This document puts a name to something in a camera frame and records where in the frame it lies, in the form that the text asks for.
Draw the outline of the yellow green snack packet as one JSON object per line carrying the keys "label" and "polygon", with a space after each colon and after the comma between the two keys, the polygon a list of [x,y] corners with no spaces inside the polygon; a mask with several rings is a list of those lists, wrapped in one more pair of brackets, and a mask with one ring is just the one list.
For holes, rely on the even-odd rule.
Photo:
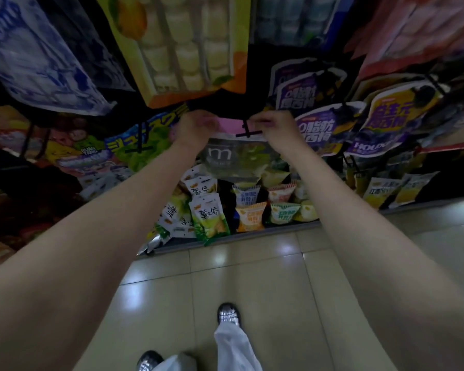
{"label": "yellow green snack packet", "polygon": [[287,171],[266,168],[261,173],[261,186],[266,189],[277,187],[281,185],[289,175],[290,172]]}

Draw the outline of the grey shelf base edge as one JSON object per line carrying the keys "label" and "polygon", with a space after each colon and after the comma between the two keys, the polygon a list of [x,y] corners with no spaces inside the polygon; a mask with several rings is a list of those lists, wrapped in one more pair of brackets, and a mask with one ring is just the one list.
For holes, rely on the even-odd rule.
{"label": "grey shelf base edge", "polygon": [[[453,199],[442,199],[442,200],[434,200],[422,203],[413,203],[408,204],[405,206],[401,206],[395,209],[384,209],[379,211],[382,216],[387,215],[394,215],[401,212],[409,212],[414,210],[421,210],[421,209],[428,209],[428,208],[435,208],[435,207],[443,207],[447,205],[452,205],[455,203],[460,203],[464,201],[464,197],[453,198]],[[290,225],[279,225],[270,228],[266,228],[264,230],[256,231],[256,232],[245,232],[245,233],[237,233],[233,235],[229,235],[227,237],[220,237],[217,239],[213,239],[210,245],[218,245],[223,243],[231,243],[231,242],[238,242],[243,240],[254,239],[258,237],[269,237],[278,234],[287,234],[297,231],[303,230],[311,230],[318,227],[321,227],[322,223],[319,220],[308,222],[308,223],[296,223]],[[195,248],[205,247],[205,245],[200,241],[192,241],[192,242],[184,242],[184,241],[177,241],[177,239],[170,240],[167,244],[163,246],[158,246],[154,250],[145,253],[138,254],[136,256],[136,260],[142,260],[146,257],[151,257],[152,255],[163,255],[167,253],[173,253],[178,251],[185,251]]]}

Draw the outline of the person's silver shoe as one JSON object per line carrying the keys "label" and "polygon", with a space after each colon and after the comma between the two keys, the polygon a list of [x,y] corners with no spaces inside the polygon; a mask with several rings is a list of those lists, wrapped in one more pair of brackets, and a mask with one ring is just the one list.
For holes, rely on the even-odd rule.
{"label": "person's silver shoe", "polygon": [[164,358],[158,352],[148,350],[138,360],[136,371],[152,371],[162,362],[164,362]]}
{"label": "person's silver shoe", "polygon": [[217,322],[231,323],[241,327],[241,314],[237,306],[233,303],[224,302],[217,309]]}

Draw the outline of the dark blue patterned packet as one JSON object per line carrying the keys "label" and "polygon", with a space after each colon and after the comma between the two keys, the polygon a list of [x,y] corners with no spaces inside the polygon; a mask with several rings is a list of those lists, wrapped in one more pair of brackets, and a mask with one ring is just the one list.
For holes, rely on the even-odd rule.
{"label": "dark blue patterned packet", "polygon": [[37,1],[97,87],[135,91],[79,0]]}

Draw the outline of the person's white trouser leg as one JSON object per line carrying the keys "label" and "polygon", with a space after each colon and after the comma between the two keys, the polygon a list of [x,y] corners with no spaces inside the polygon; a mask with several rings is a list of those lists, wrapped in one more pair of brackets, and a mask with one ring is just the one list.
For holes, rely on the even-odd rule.
{"label": "person's white trouser leg", "polygon": [[172,355],[151,371],[198,371],[197,361],[185,353]]}
{"label": "person's white trouser leg", "polygon": [[248,336],[232,322],[218,325],[214,338],[217,345],[217,371],[263,371]]}

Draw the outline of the blue candy bag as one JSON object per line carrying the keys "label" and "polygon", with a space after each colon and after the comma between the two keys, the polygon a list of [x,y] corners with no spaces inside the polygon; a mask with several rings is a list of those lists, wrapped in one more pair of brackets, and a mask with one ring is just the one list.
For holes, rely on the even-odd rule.
{"label": "blue candy bag", "polygon": [[328,51],[354,0],[252,0],[250,44]]}

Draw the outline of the pink red candy bag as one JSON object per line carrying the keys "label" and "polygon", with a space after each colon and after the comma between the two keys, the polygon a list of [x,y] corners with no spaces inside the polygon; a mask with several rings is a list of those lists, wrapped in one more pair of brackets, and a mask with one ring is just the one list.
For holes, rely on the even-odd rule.
{"label": "pink red candy bag", "polygon": [[379,0],[344,51],[364,57],[356,81],[464,54],[464,0]]}

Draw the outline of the person's right hand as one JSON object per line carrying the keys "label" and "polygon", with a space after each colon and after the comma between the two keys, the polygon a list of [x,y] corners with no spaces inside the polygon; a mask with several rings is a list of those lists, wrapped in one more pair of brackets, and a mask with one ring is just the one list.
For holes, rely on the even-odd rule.
{"label": "person's right hand", "polygon": [[264,138],[276,152],[287,158],[307,147],[296,121],[289,111],[278,111],[278,137]]}

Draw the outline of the clear snack packet pink header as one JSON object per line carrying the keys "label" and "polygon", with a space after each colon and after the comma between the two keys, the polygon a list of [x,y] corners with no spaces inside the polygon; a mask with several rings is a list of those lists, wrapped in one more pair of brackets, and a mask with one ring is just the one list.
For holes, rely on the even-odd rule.
{"label": "clear snack packet pink header", "polygon": [[241,121],[219,118],[218,131],[198,155],[205,171],[219,180],[259,177],[279,157],[261,134],[235,138],[243,130]]}

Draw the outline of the yellow purple prune packet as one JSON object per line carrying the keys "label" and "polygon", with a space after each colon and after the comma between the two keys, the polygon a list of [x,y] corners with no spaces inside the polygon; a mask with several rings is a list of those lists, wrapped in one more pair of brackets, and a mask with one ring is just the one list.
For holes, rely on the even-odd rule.
{"label": "yellow purple prune packet", "polygon": [[395,132],[420,118],[450,92],[450,86],[416,80],[386,88],[371,101],[368,117],[360,131]]}

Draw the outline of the large green white chip packet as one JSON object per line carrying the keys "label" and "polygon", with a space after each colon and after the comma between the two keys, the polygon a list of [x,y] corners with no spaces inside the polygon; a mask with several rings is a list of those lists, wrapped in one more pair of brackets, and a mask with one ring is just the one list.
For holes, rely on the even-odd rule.
{"label": "large green white chip packet", "polygon": [[204,246],[231,235],[218,193],[193,197],[189,207],[195,236]]}

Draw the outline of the person's silver right shoe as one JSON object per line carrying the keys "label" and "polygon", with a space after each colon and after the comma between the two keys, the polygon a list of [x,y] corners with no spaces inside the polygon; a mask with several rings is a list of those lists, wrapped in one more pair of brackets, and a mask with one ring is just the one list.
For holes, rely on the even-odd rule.
{"label": "person's silver right shoe", "polygon": [[233,303],[224,302],[217,309],[217,322],[231,323],[241,327],[241,314],[237,306]]}

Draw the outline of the yellow orange candy bag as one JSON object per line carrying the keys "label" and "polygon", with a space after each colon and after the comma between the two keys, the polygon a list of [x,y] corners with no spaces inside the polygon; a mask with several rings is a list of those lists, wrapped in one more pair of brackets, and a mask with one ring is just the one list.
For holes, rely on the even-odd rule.
{"label": "yellow orange candy bag", "polygon": [[246,93],[252,0],[97,0],[151,109]]}

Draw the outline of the person's right forearm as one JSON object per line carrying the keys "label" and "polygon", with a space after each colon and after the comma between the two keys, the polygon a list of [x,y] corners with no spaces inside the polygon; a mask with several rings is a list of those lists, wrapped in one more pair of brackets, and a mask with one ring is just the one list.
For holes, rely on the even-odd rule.
{"label": "person's right forearm", "polygon": [[300,174],[371,329],[399,371],[464,371],[464,289],[307,145]]}

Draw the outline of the yellow white fruit packet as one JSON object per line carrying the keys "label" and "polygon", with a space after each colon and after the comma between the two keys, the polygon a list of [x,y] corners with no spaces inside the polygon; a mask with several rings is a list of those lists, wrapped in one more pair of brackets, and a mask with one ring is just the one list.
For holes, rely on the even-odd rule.
{"label": "yellow white fruit packet", "polygon": [[402,186],[402,182],[402,179],[371,178],[363,195],[363,200],[378,210],[386,199]]}
{"label": "yellow white fruit packet", "polygon": [[389,209],[414,203],[421,190],[438,174],[404,174],[402,186],[396,194],[395,199],[388,206]]}

